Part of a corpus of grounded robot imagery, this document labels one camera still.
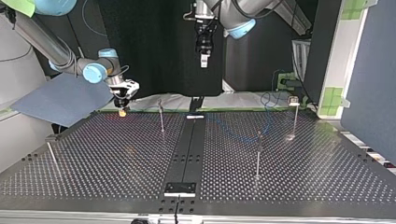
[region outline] blue joint cap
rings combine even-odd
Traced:
[[[107,77],[107,71],[104,66],[99,63],[89,63],[82,70],[82,75],[85,80],[91,82],[92,84],[96,84],[105,80]]]
[[[234,38],[234,39],[239,39],[242,38],[244,35],[246,35],[253,27],[256,25],[256,20],[251,19],[250,21],[247,21],[245,24],[240,25],[236,28],[233,28],[231,30],[227,30],[227,32]]]
[[[114,49],[99,50],[99,58],[118,58],[117,52]]]
[[[35,12],[42,15],[62,16],[69,13],[77,0],[35,0]]]

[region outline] black curtain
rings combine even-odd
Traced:
[[[214,36],[215,52],[206,69],[195,53],[193,21],[182,16],[190,1],[99,0],[110,46],[126,74],[140,83],[137,97],[176,92],[186,96],[216,96],[221,93],[223,43],[221,26]]]

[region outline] table surface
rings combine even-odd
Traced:
[[[309,112],[293,138],[293,111],[163,122],[91,116],[0,174],[0,210],[396,218],[396,176]],[[169,182],[196,197],[164,197]]]

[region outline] white wall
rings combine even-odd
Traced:
[[[30,45],[11,29],[8,22],[0,18],[0,110],[46,81],[32,49],[21,59],[2,62],[24,55],[29,48]]]
[[[0,18],[0,112],[46,82],[30,45]],[[0,172],[45,144],[50,123],[18,112],[0,113]]]

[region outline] white panel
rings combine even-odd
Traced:
[[[323,89],[320,96],[319,108],[324,96],[325,88],[343,88],[343,97],[347,96],[349,82],[355,66],[356,56],[361,42],[361,34],[367,18],[367,9],[363,10],[361,18],[354,21],[342,21],[337,24],[335,38],[332,44]],[[321,116],[321,119],[340,119],[344,108],[339,107],[336,116]]]
[[[0,110],[46,82],[44,72],[30,45],[0,19]]]
[[[0,121],[0,173],[45,144],[50,123],[23,114]]]
[[[30,45],[12,30],[8,21],[0,18],[0,61],[17,58],[30,48]]]

